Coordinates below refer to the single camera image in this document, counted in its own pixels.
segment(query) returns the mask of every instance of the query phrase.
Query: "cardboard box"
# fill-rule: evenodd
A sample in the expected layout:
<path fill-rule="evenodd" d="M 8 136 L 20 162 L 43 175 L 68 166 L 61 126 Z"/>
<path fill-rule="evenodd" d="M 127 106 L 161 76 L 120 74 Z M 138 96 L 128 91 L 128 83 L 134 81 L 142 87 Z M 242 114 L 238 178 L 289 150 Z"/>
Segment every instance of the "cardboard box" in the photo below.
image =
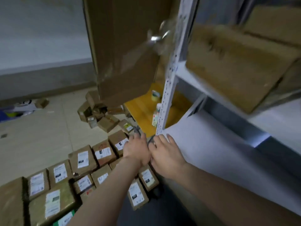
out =
<path fill-rule="evenodd" d="M 25 225 L 28 213 L 24 201 L 28 198 L 27 181 L 24 177 L 17 178 L 0 187 L 0 219 L 1 225 Z"/>
<path fill-rule="evenodd" d="M 115 118 L 112 117 L 108 117 L 111 115 L 107 115 L 103 118 L 100 119 L 100 121 L 97 122 L 97 125 L 100 129 L 104 130 L 106 133 L 109 133 L 113 128 L 116 127 L 116 125 L 118 124 L 118 122 L 116 121 Z"/>
<path fill-rule="evenodd" d="M 27 177 L 28 180 L 28 196 L 32 201 L 36 197 L 50 190 L 48 170 L 43 169 Z"/>
<path fill-rule="evenodd" d="M 84 202 L 88 199 L 89 195 L 90 195 L 95 189 L 96 189 L 95 186 L 92 186 L 90 189 L 84 191 L 84 192 L 80 195 L 80 198 L 81 198 L 81 200 L 82 200 L 82 203 L 84 203 Z"/>
<path fill-rule="evenodd" d="M 124 114 L 124 106 L 119 105 L 115 107 L 107 107 L 108 114 L 111 115 L 118 115 L 118 114 Z"/>
<path fill-rule="evenodd" d="M 104 140 L 92 147 L 100 167 L 116 160 L 116 155 L 109 144 L 108 140 Z"/>
<path fill-rule="evenodd" d="M 97 121 L 100 121 L 100 119 L 104 117 L 104 113 L 99 108 L 94 108 L 92 110 L 92 115 L 96 117 Z"/>
<path fill-rule="evenodd" d="M 121 127 L 122 131 L 125 132 L 126 134 L 129 134 L 131 131 L 134 130 L 134 126 L 126 119 L 120 121 L 118 125 Z"/>
<path fill-rule="evenodd" d="M 40 98 L 36 100 L 35 106 L 37 108 L 45 108 L 49 104 L 49 101 L 46 98 Z"/>
<path fill-rule="evenodd" d="M 116 161 L 110 163 L 110 167 L 112 170 L 114 170 L 114 168 L 117 166 L 117 164 L 123 159 L 123 157 L 120 157 L 119 159 L 117 159 Z"/>
<path fill-rule="evenodd" d="M 122 130 L 115 132 L 108 136 L 109 142 L 112 144 L 115 152 L 119 157 L 123 156 L 123 147 L 126 142 L 129 141 L 128 137 L 124 134 Z"/>
<path fill-rule="evenodd" d="M 300 50 L 226 26 L 194 24 L 186 67 L 249 114 L 301 88 Z"/>
<path fill-rule="evenodd" d="M 264 6 L 253 8 L 243 26 L 245 32 L 301 46 L 301 9 L 291 6 Z"/>
<path fill-rule="evenodd" d="M 56 221 L 53 226 L 66 226 L 71 218 L 74 216 L 75 211 L 72 210 L 71 212 L 67 213 L 65 216 L 63 216 L 61 219 Z"/>
<path fill-rule="evenodd" d="M 80 178 L 97 169 L 90 145 L 68 154 L 74 177 Z"/>
<path fill-rule="evenodd" d="M 139 179 L 132 182 L 128 190 L 128 197 L 134 211 L 149 201 Z"/>
<path fill-rule="evenodd" d="M 159 57 L 146 43 L 148 30 L 158 32 L 171 2 L 83 0 L 98 91 L 106 106 L 122 105 L 149 90 Z"/>
<path fill-rule="evenodd" d="M 31 226 L 49 226 L 75 208 L 68 181 L 59 183 L 29 203 Z"/>
<path fill-rule="evenodd" d="M 94 107 L 97 107 L 97 108 L 105 107 L 105 105 L 99 99 L 99 94 L 98 94 L 97 90 L 88 91 L 88 93 L 86 94 L 86 99 L 87 99 L 87 102 L 89 103 L 91 109 L 94 109 Z"/>
<path fill-rule="evenodd" d="M 50 188 L 54 188 L 57 184 L 73 178 L 70 162 L 68 159 L 56 163 L 48 168 Z"/>
<path fill-rule="evenodd" d="M 157 179 L 155 173 L 152 171 L 149 165 L 142 167 L 138 174 L 142 184 L 144 185 L 146 191 L 150 191 L 159 185 L 159 180 Z"/>
<path fill-rule="evenodd" d="M 95 181 L 95 186 L 99 187 L 100 184 L 109 176 L 109 174 L 112 172 L 109 165 L 105 165 L 104 167 L 98 169 L 97 171 L 94 171 L 91 176 L 93 180 Z"/>
<path fill-rule="evenodd" d="M 90 116 L 87 118 L 88 124 L 90 125 L 90 128 L 97 127 L 97 119 L 95 116 Z"/>
<path fill-rule="evenodd" d="M 91 116 L 91 108 L 87 101 L 85 101 L 80 108 L 77 110 L 77 113 L 80 117 L 80 120 L 83 122 L 87 122 L 87 117 Z"/>
<path fill-rule="evenodd" d="M 80 194 L 94 185 L 91 175 L 86 175 L 73 183 L 76 194 Z"/>

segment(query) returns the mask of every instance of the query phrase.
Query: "yellow surface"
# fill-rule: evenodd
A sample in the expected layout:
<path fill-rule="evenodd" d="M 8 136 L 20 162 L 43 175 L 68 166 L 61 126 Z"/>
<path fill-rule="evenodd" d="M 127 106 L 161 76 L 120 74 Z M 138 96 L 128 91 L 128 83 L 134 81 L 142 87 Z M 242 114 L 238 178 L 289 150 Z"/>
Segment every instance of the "yellow surface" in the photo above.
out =
<path fill-rule="evenodd" d="M 159 92 L 162 97 L 163 89 L 163 85 L 153 83 L 145 95 L 125 103 L 125 106 L 136 120 L 141 130 L 146 134 L 146 137 L 151 137 L 152 135 L 156 134 L 156 128 L 152 126 L 152 120 L 153 112 L 156 110 L 157 102 L 152 101 L 151 92 L 152 90 L 155 90 Z M 191 102 L 188 101 L 184 95 L 175 91 L 165 128 L 177 123 L 191 107 L 191 105 Z"/>

